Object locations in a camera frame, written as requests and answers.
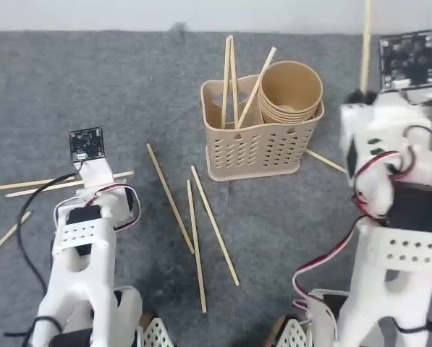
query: plastic basket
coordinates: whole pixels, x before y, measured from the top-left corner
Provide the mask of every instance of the plastic basket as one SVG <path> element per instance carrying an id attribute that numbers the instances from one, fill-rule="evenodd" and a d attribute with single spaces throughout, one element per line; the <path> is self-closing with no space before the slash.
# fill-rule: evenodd
<path id="1" fill-rule="evenodd" d="M 249 95 L 257 78 L 239 78 L 238 90 Z M 296 172 L 315 126 L 323 117 L 322 102 L 315 116 L 302 123 L 264 124 L 255 98 L 243 128 L 235 129 L 233 123 L 227 123 L 226 129 L 220 129 L 221 106 L 214 99 L 222 94 L 223 86 L 223 81 L 209 80 L 200 90 L 209 176 L 214 181 L 229 181 Z M 245 104 L 246 100 L 239 103 L 240 113 Z"/>

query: paper cup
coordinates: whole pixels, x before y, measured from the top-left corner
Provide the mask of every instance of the paper cup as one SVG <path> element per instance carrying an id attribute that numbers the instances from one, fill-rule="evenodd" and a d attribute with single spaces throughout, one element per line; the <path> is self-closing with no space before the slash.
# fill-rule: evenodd
<path id="1" fill-rule="evenodd" d="M 280 61 L 263 73 L 258 97 L 262 111 L 293 119 L 298 114 L 312 116 L 322 95 L 322 81 L 314 70 L 297 61 Z"/>
<path id="2" fill-rule="evenodd" d="M 262 118 L 263 118 L 264 124 L 272 124 L 272 123 L 277 123 L 277 124 L 302 124 L 302 123 L 305 123 L 307 121 L 313 120 L 316 117 L 319 117 L 323 113 L 323 110 L 324 110 L 324 108 L 323 108 L 323 102 L 321 101 L 318 104 L 318 107 L 315 110 L 315 113 L 313 114 L 313 116 L 308 116 L 306 119 L 303 119 L 303 120 L 300 120 L 300 121 L 287 121 L 287 120 L 284 120 L 284 119 L 274 118 L 269 113 L 262 113 Z"/>

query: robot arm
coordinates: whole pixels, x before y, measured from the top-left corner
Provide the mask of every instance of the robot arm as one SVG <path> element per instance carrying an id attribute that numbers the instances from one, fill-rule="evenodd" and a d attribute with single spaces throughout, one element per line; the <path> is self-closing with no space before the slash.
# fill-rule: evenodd
<path id="1" fill-rule="evenodd" d="M 140 201 L 132 187 L 114 181 L 104 158 L 101 129 L 74 132 L 70 139 L 84 188 L 55 210 L 53 267 L 38 310 L 38 317 L 51 317 L 62 331 L 53 322 L 38 321 L 31 343 L 140 346 L 140 294 L 130 286 L 114 289 L 116 232 L 137 222 Z M 138 206 L 135 217 L 133 202 Z"/>
<path id="2" fill-rule="evenodd" d="M 384 218 L 394 181 L 432 187 L 432 123 L 398 95 L 392 104 L 342 106 L 341 147 L 348 181 L 366 214 Z"/>

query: chopstick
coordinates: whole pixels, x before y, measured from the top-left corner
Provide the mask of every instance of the chopstick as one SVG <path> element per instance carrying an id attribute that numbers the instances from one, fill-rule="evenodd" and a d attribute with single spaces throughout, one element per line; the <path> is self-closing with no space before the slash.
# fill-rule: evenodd
<path id="1" fill-rule="evenodd" d="M 229 93 L 229 65 L 230 65 L 230 37 L 225 39 L 224 60 L 224 91 L 222 92 L 222 115 L 221 128 L 225 129 L 225 118 L 227 113 L 227 94 Z"/>
<path id="2" fill-rule="evenodd" d="M 238 123 L 238 80 L 237 68 L 235 66 L 235 43 L 233 36 L 230 35 L 230 73 L 232 75 L 232 99 L 234 123 Z"/>
<path id="3" fill-rule="evenodd" d="M 262 67 L 262 70 L 258 75 L 258 79 L 256 80 L 256 83 L 254 84 L 254 88 L 251 91 L 250 97 L 247 99 L 247 102 L 246 102 L 245 108 L 243 109 L 240 120 L 238 121 L 238 123 L 235 123 L 236 129 L 239 129 L 242 126 L 243 121 L 245 120 L 246 114 L 251 107 L 251 103 L 253 103 L 254 97 L 256 96 L 256 94 L 258 92 L 259 84 L 261 83 L 261 76 L 264 73 L 264 71 L 267 69 L 267 67 L 270 65 L 272 58 L 274 57 L 275 52 L 276 52 L 276 48 L 272 47 L 270 53 L 267 56 L 266 61 L 264 62 L 264 66 Z"/>

